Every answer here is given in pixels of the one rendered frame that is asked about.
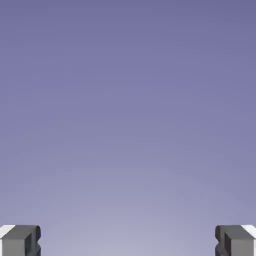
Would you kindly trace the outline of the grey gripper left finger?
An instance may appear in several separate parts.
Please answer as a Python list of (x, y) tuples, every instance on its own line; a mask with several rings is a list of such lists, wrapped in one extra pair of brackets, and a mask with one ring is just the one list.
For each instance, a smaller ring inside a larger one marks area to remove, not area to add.
[(0, 256), (41, 256), (39, 225), (0, 226)]

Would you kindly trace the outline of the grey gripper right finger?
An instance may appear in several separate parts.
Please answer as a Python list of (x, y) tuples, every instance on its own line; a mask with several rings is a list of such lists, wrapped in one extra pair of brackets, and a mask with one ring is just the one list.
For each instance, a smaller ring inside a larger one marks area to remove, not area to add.
[(215, 256), (256, 256), (256, 225), (217, 225)]

